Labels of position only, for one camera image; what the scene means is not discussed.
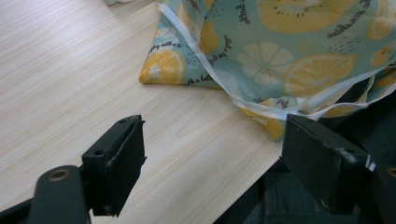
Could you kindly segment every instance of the wooden table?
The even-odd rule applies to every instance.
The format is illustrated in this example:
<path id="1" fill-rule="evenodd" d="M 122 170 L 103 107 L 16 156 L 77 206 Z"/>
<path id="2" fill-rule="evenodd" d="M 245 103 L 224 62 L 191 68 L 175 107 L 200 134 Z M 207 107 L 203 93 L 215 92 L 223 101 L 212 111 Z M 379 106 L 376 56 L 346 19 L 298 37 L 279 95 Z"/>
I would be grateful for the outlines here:
<path id="1" fill-rule="evenodd" d="M 154 0 L 5 1 L 0 7 L 0 210 L 141 114 L 148 159 L 119 218 L 210 223 L 278 158 L 280 144 L 222 90 L 143 85 L 159 19 Z"/>

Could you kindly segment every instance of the light wood grain surface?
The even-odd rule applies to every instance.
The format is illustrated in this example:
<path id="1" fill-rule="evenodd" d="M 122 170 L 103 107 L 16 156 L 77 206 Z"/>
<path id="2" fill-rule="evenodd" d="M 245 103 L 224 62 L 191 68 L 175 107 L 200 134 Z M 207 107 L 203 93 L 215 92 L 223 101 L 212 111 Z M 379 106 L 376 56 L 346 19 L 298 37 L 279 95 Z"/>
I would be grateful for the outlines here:
<path id="1" fill-rule="evenodd" d="M 278 158 L 222 90 L 143 85 L 154 0 L 4 1 L 0 6 L 0 210 L 40 175 L 141 114 L 148 159 L 120 217 L 93 223 L 211 223 Z"/>

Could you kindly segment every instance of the fruit pattern fabric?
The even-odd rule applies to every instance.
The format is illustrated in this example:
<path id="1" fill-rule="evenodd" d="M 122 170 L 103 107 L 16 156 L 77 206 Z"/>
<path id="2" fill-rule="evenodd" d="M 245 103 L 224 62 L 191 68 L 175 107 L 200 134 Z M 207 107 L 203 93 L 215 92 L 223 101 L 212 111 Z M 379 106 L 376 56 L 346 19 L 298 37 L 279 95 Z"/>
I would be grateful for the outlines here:
<path id="1" fill-rule="evenodd" d="M 396 0 L 158 3 L 140 81 L 221 87 L 275 141 L 288 114 L 341 117 L 396 89 Z M 336 104 L 366 78 L 359 99 Z"/>

